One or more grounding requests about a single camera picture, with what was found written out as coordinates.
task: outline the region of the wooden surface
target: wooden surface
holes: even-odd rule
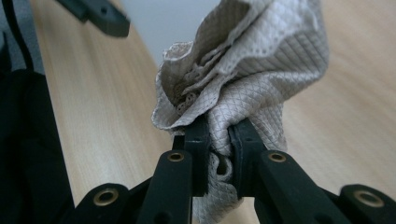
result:
[[[140,183],[171,139],[150,122],[157,69],[138,34],[107,37],[53,0],[31,3],[75,203]],[[396,199],[396,1],[322,3],[330,66],[286,102],[289,153],[334,193],[362,183]],[[258,223],[252,201],[222,223]]]

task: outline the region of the black plastic bracket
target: black plastic bracket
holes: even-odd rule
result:
[[[66,223],[116,224],[123,220],[122,211],[129,200],[123,185],[104,184],[92,189]]]
[[[282,223],[351,223],[287,153],[262,152],[258,170]]]
[[[125,37],[130,22],[107,0],[56,0],[81,22],[91,21],[107,35]]]
[[[244,119],[228,130],[233,146],[233,185],[238,198],[254,197],[257,186],[257,162],[267,150],[249,119]]]
[[[191,206],[191,154],[183,150],[163,153],[137,223],[191,223]]]
[[[209,150],[211,147],[209,128],[205,116],[198,117],[186,127],[185,135],[177,135],[172,149],[185,150],[192,155],[193,196],[207,193]]]
[[[344,186],[336,204],[353,223],[396,222],[396,202],[379,190],[367,186]]]

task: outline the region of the metal grommet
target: metal grommet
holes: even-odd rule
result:
[[[102,189],[93,197],[93,203],[97,206],[106,206],[114,203],[118,198],[119,192],[116,189]]]
[[[286,157],[284,155],[276,152],[269,154],[268,158],[271,161],[276,161],[276,162],[284,162],[286,160]]]
[[[366,204],[367,206],[370,207],[383,207],[384,201],[382,201],[381,198],[379,198],[378,196],[376,196],[375,194],[373,194],[372,192],[368,191],[368,190],[356,190],[355,192],[353,192],[353,196],[355,196],[355,198],[361,202]]]
[[[184,155],[178,152],[171,153],[168,155],[169,161],[182,161],[184,160]]]

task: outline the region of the cloth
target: cloth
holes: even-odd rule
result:
[[[193,42],[176,43],[163,57],[152,122],[183,133],[206,114],[214,148],[209,188],[204,197],[194,198],[193,213],[200,223],[216,223],[240,204],[230,184],[227,128],[250,118],[267,148],[286,150],[283,103],[327,68],[320,2],[222,0]]]

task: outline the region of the black plastic part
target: black plastic part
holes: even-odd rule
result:
[[[333,193],[331,193],[331,192],[329,192],[328,190],[326,190],[326,189],[323,189],[323,188],[320,188],[325,194],[326,194],[326,196],[333,202],[333,203],[335,203],[336,205],[338,204],[338,195],[336,195],[336,194],[333,194]]]
[[[151,178],[129,190],[129,198],[123,210],[119,223],[136,223],[140,215],[143,201],[149,189]]]
[[[257,161],[266,147],[249,119],[244,119],[228,130],[233,146],[233,185],[238,198],[254,197],[258,174]]]
[[[262,152],[259,173],[282,223],[350,223],[287,153]]]
[[[198,117],[186,128],[184,150],[192,155],[193,196],[207,193],[209,150],[211,147],[209,128],[205,116]]]
[[[125,37],[130,22],[107,0],[56,0],[81,22],[91,21],[107,35]]]
[[[137,220],[143,223],[191,223],[192,157],[184,150],[163,153]]]
[[[105,189],[116,190],[117,200],[104,206],[94,203],[96,194]],[[67,223],[115,224],[122,220],[122,210],[128,202],[129,192],[123,185],[104,184],[92,189],[81,201]]]
[[[396,202],[384,193],[367,186],[343,187],[339,206],[353,223],[396,223]]]
[[[282,223],[282,217],[263,184],[256,190],[254,209],[261,224]]]
[[[184,150],[184,135],[176,135],[174,137],[172,150]]]

